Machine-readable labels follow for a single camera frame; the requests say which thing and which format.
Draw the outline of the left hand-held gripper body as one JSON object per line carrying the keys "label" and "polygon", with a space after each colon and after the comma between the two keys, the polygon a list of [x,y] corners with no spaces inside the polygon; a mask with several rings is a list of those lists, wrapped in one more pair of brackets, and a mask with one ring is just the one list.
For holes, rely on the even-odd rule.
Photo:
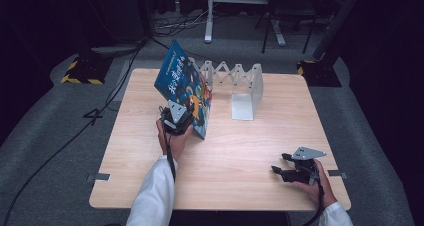
{"label": "left hand-held gripper body", "polygon": [[172,135],[184,134],[193,122],[192,112],[191,108],[169,100],[168,106],[161,111],[165,131]]}

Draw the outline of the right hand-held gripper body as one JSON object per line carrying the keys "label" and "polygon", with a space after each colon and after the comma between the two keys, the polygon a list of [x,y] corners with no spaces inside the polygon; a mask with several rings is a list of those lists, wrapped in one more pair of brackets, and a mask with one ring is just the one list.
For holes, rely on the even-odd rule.
{"label": "right hand-held gripper body", "polygon": [[284,170],[286,176],[282,179],[284,182],[302,182],[313,185],[319,179],[319,171],[314,161],[315,158],[326,156],[327,153],[307,147],[299,147],[292,155],[295,160],[294,170]]}

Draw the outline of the blue picture book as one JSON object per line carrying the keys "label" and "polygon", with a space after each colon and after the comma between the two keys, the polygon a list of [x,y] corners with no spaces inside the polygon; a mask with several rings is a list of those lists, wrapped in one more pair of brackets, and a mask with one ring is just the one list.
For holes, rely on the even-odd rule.
{"label": "blue picture book", "polygon": [[201,74],[189,62],[189,58],[173,40],[154,87],[165,100],[185,105],[193,110],[192,126],[197,135],[204,139],[208,126],[212,93]]}

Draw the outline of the white expandable metal book stand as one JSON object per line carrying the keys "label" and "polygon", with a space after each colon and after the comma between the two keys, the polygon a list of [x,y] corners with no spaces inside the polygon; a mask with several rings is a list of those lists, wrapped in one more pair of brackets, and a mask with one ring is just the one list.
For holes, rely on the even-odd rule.
{"label": "white expandable metal book stand", "polygon": [[230,84],[233,120],[252,121],[255,118],[264,93],[262,66],[259,63],[244,69],[242,64],[230,68],[225,61],[214,66],[210,60],[206,60],[198,65],[190,57],[189,62],[201,74],[210,90],[218,84]]}

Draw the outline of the person's right hand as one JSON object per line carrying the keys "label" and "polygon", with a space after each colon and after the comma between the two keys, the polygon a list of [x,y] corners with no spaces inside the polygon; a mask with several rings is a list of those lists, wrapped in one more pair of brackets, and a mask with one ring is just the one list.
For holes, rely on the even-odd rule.
{"label": "person's right hand", "polygon": [[315,160],[319,171],[321,188],[323,189],[324,195],[322,197],[322,201],[319,201],[319,185],[314,183],[313,185],[305,184],[302,182],[294,181],[291,183],[292,186],[304,192],[314,203],[316,207],[322,205],[323,208],[327,208],[337,201],[333,190],[331,188],[330,182],[328,180],[327,175],[325,174],[325,170],[319,160]]}

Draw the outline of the person's left hand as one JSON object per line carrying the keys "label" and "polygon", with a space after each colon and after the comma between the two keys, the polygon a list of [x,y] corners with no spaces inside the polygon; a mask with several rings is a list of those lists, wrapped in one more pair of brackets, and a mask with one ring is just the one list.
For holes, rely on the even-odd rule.
{"label": "person's left hand", "polygon": [[174,136],[163,131],[163,123],[160,119],[156,121],[156,127],[158,130],[158,140],[162,149],[162,153],[166,155],[171,152],[172,157],[175,161],[179,161],[179,158],[186,146],[186,141],[193,133],[193,126],[190,125],[184,134]]}

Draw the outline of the black stand base hazard tape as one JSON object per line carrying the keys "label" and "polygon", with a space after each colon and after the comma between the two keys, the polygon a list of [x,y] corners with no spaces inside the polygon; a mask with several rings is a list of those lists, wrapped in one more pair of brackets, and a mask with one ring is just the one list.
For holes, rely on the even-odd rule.
{"label": "black stand base hazard tape", "polygon": [[91,59],[76,57],[69,65],[61,82],[94,85],[104,84],[112,62],[112,58],[102,56],[95,56]]}
{"label": "black stand base hazard tape", "polygon": [[324,66],[320,61],[299,61],[297,73],[304,77],[309,87],[341,87],[334,69]]}

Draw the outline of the black slanted stand pole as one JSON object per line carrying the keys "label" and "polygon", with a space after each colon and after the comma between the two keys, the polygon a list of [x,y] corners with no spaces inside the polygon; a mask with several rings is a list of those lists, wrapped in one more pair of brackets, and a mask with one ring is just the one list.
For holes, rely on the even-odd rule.
{"label": "black slanted stand pole", "polygon": [[328,59],[332,53],[342,44],[342,27],[349,17],[357,0],[333,0],[336,14],[328,26],[324,37],[316,47],[313,58],[317,60]]}

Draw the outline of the black chair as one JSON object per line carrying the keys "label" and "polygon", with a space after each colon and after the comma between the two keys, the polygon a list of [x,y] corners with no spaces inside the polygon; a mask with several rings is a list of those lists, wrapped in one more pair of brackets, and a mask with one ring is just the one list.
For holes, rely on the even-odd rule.
{"label": "black chair", "polygon": [[299,30],[304,22],[311,24],[302,50],[305,53],[317,20],[329,20],[333,14],[334,10],[329,0],[267,0],[265,11],[255,25],[255,28],[258,28],[262,20],[266,20],[262,53],[265,52],[270,29],[280,28],[281,20],[293,22],[294,31]]}

